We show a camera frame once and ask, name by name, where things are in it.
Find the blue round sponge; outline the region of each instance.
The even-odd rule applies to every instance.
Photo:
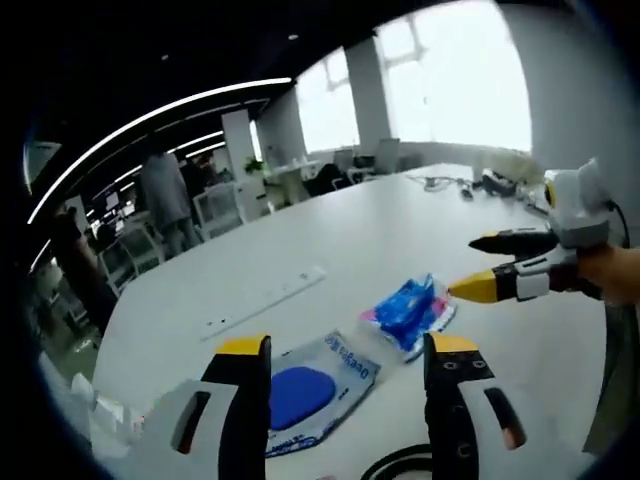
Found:
[[[336,394],[329,375],[308,367],[292,367],[271,378],[271,429],[286,430],[327,405]]]

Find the power strip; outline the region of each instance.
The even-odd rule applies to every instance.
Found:
[[[238,325],[239,323],[255,317],[259,313],[283,302],[287,298],[306,290],[309,287],[321,282],[327,277],[327,273],[318,266],[313,266],[292,276],[274,288],[256,292],[255,298],[243,299],[242,305],[238,305],[238,311],[231,315],[218,317],[207,321],[200,335],[200,341],[206,342],[212,337]]]

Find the white table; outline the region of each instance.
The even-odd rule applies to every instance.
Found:
[[[471,169],[433,166],[408,174],[470,176]],[[427,193],[405,174],[311,199],[136,279],[111,318],[94,385],[147,411],[182,380],[200,378],[222,336],[268,332],[277,355],[333,328],[349,333],[360,312],[409,277],[431,271],[449,283],[505,260],[468,248],[469,240],[540,223],[519,204],[484,194],[464,202],[454,185]],[[327,271],[326,280],[222,336],[198,342],[202,323],[242,302],[244,292],[264,288],[275,272],[313,264]],[[459,304],[447,332],[472,338],[494,373],[527,390],[556,423],[560,438],[580,450],[602,383],[603,305],[577,293],[524,303]],[[377,385],[322,444],[268,460],[268,478],[359,478],[382,456],[426,440],[424,402],[417,361]],[[97,455],[122,453],[95,430],[92,441]]]
[[[302,184],[302,172],[303,168],[315,168],[322,162],[314,160],[312,162],[297,162],[282,167],[277,167],[265,173],[265,180],[277,178],[282,187],[284,188],[287,200],[292,205],[302,202],[309,197],[307,191]]]

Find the white pillar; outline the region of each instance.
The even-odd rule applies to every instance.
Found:
[[[222,115],[222,129],[233,176],[240,182],[248,178],[244,171],[247,159],[255,157],[249,130],[249,113],[246,110],[236,110]]]
[[[345,55],[358,122],[360,150],[365,155],[372,155],[380,139],[392,136],[376,37],[345,50]]]

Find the ceiling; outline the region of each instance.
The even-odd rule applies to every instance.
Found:
[[[30,14],[26,85],[32,90],[32,140],[62,147],[22,192],[26,217],[71,163],[114,130],[175,100],[239,82],[295,78],[339,46],[366,38],[377,25],[429,0],[270,0],[222,2],[38,5]],[[528,2],[566,8],[561,0]],[[289,36],[298,36],[290,40]],[[167,111],[114,139],[90,156],[48,205],[82,193],[90,198],[140,164],[128,148],[162,130],[167,148],[221,129],[220,114],[243,102],[275,99],[289,85],[255,87],[198,100]],[[199,113],[222,109],[193,118]],[[264,102],[242,106],[255,117]],[[39,217],[48,213],[45,207]]]

